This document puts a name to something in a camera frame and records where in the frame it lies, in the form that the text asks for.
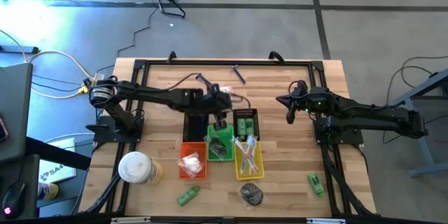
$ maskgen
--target wooden table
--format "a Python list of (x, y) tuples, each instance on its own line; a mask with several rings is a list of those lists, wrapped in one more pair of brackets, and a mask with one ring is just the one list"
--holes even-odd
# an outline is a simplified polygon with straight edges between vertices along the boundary
[[(117, 59), (113, 74), (118, 80), (130, 80), (134, 60)], [(328, 87), (334, 93), (348, 97), (342, 62), (323, 62)], [(296, 113), (294, 124), (289, 125), (285, 119), (286, 107), (275, 100), (276, 96), (287, 94), (291, 81), (302, 79), (310, 86), (308, 70), (301, 66), (241, 66), (239, 69), (247, 81), (245, 85), (242, 85), (229, 66), (152, 66), (148, 86), (169, 87), (189, 73), (201, 72), (212, 83), (230, 85), (235, 93), (246, 96), (251, 101), (252, 108), (258, 109), (265, 177), (257, 182), (268, 201), (252, 211), (242, 206), (236, 189), (244, 182), (236, 179), (234, 162), (208, 162), (207, 179), (203, 181), (179, 179), (177, 160), (182, 142), (183, 114), (163, 105), (144, 103), (145, 125), (137, 150), (160, 162), (163, 179), (154, 187), (131, 185), (126, 215), (331, 216), (326, 185), (324, 184), (325, 197), (320, 198), (307, 180), (309, 173), (316, 172), (325, 183), (321, 149), (315, 144), (312, 122), (306, 113), (299, 112)], [(186, 80), (179, 87), (205, 88), (203, 83), (194, 78)], [(246, 106), (245, 103), (235, 104), (234, 109)], [(231, 113), (227, 115), (227, 123), (232, 123)], [(93, 155), (80, 210), (92, 205), (109, 183), (116, 149), (116, 143), (106, 143)], [(362, 155), (353, 146), (342, 145), (340, 149), (347, 183), (361, 202), (375, 212)], [(201, 187), (199, 195), (186, 206), (180, 207), (176, 198), (191, 186)], [(338, 203), (342, 205), (340, 190), (337, 186), (335, 190)], [(118, 205), (120, 192), (121, 182), (115, 195), (113, 210)]]

